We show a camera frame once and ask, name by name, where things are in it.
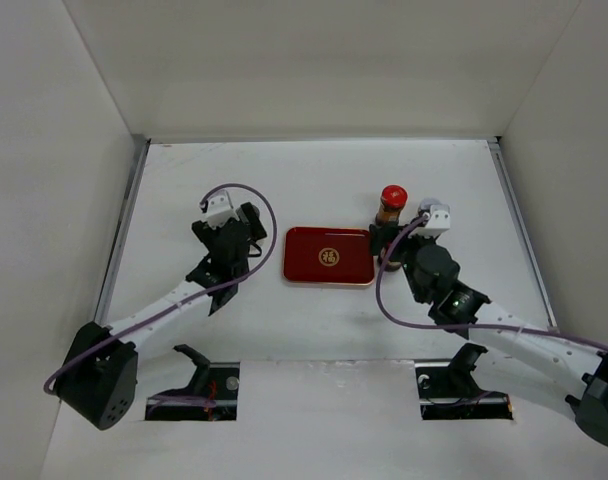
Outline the short red-lid chili jar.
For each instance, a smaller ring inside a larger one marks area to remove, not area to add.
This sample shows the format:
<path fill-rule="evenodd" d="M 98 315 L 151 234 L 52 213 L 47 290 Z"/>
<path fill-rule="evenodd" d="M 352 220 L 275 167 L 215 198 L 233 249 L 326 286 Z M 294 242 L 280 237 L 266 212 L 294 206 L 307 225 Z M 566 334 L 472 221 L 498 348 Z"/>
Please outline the short red-lid chili jar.
<path fill-rule="evenodd" d="M 392 255 L 388 261 L 385 260 L 388 249 L 382 248 L 378 255 L 378 265 L 386 272 L 396 272 L 402 268 L 402 263 Z"/>

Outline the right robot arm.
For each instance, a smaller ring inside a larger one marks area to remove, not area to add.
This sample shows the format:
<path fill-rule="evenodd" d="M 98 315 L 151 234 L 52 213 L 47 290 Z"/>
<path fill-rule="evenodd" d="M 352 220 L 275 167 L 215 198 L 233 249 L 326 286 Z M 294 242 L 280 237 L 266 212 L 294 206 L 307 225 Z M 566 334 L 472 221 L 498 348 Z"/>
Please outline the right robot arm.
<path fill-rule="evenodd" d="M 431 321 L 404 321 L 388 310 L 383 315 L 398 326 L 464 339 L 447 373 L 455 393 L 499 390 L 525 398 L 608 447 L 608 345 L 538 329 L 466 285 L 449 251 L 425 235 L 427 222 L 419 216 L 405 226 L 369 227 L 372 254 L 383 263 L 400 262 L 414 301 L 427 306 Z"/>

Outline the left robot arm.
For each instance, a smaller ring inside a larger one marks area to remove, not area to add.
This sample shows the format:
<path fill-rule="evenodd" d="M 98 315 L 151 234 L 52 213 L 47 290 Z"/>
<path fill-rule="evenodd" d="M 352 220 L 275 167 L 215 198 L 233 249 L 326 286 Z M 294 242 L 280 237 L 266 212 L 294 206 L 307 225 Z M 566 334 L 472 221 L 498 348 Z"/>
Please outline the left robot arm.
<path fill-rule="evenodd" d="M 89 322 L 76 333 L 62 367 L 47 382 L 50 393 L 98 430 L 113 427 L 133 404 L 138 364 L 146 350 L 176 338 L 183 326 L 229 303 L 251 274 L 268 234 L 250 202 L 234 207 L 226 192 L 207 200 L 192 224 L 205 257 L 168 294 L 107 326 Z"/>

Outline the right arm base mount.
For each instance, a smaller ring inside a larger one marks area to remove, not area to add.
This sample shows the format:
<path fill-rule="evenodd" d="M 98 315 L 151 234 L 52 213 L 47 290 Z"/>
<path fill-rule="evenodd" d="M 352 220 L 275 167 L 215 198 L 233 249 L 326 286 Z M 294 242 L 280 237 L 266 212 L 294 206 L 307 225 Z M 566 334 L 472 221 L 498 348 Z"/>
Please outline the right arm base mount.
<path fill-rule="evenodd" d="M 420 414 L 425 421 L 512 420 L 510 398 L 481 389 L 472 373 L 488 350 L 466 343 L 449 360 L 415 364 Z"/>

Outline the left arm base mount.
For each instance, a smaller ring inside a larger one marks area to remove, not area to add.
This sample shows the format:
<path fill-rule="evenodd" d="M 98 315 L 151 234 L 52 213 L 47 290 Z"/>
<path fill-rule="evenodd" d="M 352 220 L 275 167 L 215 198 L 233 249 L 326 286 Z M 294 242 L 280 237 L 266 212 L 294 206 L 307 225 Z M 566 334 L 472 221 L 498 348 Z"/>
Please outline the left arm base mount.
<path fill-rule="evenodd" d="M 194 367 L 193 374 L 185 386 L 148 397 L 144 420 L 235 421 L 240 389 L 240 364 L 213 363 L 186 344 L 176 345 L 173 349 L 190 360 Z"/>

